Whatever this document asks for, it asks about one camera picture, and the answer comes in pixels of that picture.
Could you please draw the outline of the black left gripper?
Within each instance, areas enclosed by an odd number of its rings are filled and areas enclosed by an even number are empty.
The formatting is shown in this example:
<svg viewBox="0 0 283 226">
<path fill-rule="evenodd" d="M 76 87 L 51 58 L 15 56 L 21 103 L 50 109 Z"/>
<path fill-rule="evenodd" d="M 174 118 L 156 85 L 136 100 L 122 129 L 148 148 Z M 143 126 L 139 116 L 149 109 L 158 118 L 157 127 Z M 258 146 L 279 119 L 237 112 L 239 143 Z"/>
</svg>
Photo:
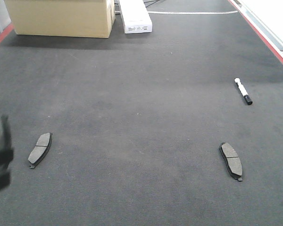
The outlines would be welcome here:
<svg viewBox="0 0 283 226">
<path fill-rule="evenodd" d="M 10 184 L 9 164 L 14 159 L 14 148 L 11 142 L 11 130 L 8 116 L 0 118 L 0 190 Z"/>
</svg>

